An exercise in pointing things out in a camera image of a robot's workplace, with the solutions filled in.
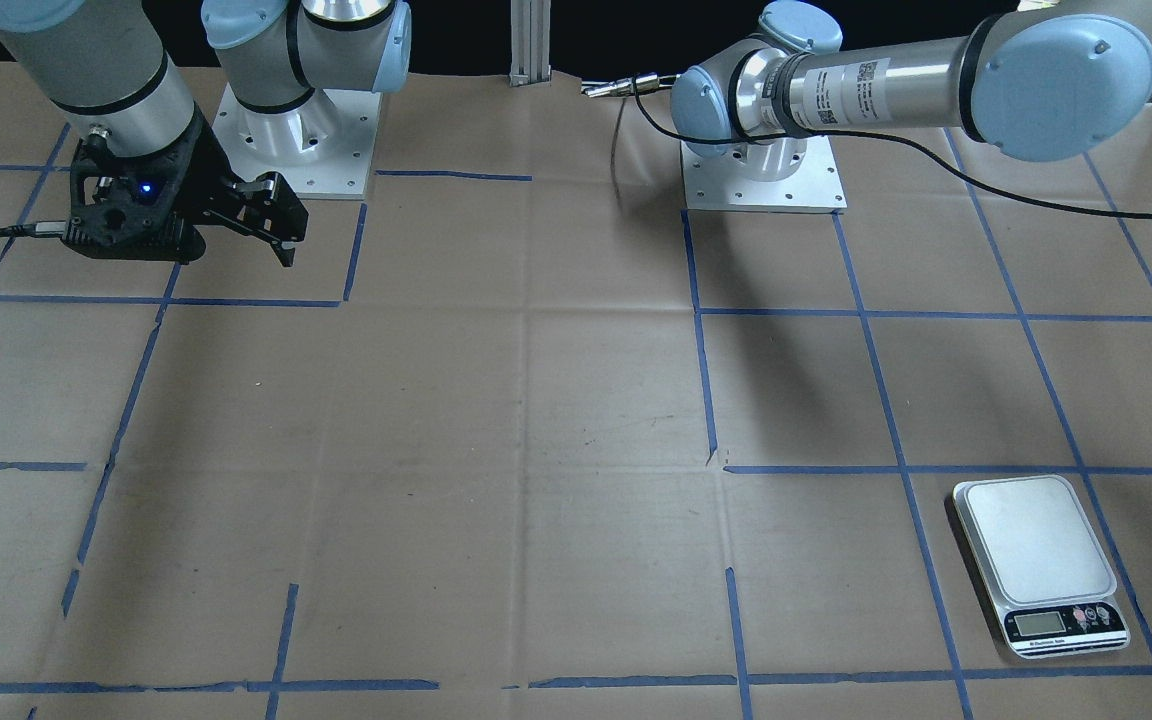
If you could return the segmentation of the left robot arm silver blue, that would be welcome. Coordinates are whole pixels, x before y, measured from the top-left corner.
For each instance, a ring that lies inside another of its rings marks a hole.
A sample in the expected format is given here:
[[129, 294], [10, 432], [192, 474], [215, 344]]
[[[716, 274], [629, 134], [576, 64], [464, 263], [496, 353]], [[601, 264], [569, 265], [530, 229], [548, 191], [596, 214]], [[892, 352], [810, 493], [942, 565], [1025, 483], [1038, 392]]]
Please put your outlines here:
[[1020, 161], [1061, 161], [1152, 104], [1152, 1], [1061, 1], [963, 37], [842, 50], [819, 6], [774, 1], [753, 33], [673, 83], [670, 118], [704, 158], [841, 131], [957, 127]]

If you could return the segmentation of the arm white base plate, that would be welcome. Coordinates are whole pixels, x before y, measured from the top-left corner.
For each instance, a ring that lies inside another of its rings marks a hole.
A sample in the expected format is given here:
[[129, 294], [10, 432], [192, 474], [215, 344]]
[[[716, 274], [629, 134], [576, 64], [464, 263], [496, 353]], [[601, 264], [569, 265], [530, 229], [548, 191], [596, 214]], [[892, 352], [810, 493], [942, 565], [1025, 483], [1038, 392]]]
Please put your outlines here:
[[365, 200], [385, 97], [329, 88], [300, 108], [262, 114], [227, 86], [212, 131], [247, 181], [273, 170], [301, 199]]
[[783, 138], [704, 158], [681, 143], [687, 209], [759, 213], [842, 213], [849, 206], [831, 142]]

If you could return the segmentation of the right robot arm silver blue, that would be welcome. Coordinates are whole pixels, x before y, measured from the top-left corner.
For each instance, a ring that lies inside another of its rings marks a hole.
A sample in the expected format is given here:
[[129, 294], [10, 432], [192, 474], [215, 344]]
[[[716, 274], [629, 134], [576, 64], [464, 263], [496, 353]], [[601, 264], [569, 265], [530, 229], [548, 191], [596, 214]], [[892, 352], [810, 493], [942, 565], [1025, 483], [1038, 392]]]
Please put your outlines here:
[[283, 266], [308, 211], [285, 172], [353, 149], [333, 92], [393, 94], [410, 68], [406, 1], [206, 1], [206, 40], [238, 109], [243, 179], [138, 1], [0, 1], [0, 41], [76, 132], [70, 210], [14, 234], [100, 260], [187, 264], [200, 227], [259, 240]]

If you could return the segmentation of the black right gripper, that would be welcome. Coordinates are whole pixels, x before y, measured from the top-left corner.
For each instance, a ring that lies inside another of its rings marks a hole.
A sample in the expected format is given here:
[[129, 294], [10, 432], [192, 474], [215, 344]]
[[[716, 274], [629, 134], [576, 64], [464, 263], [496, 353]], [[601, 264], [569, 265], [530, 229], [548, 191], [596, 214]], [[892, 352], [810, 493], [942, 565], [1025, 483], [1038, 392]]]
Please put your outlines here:
[[65, 247], [92, 259], [188, 264], [206, 250], [200, 225], [223, 225], [268, 243], [291, 268], [306, 206], [278, 172], [238, 177], [200, 109], [150, 156], [116, 158], [111, 138], [90, 132], [74, 152]]

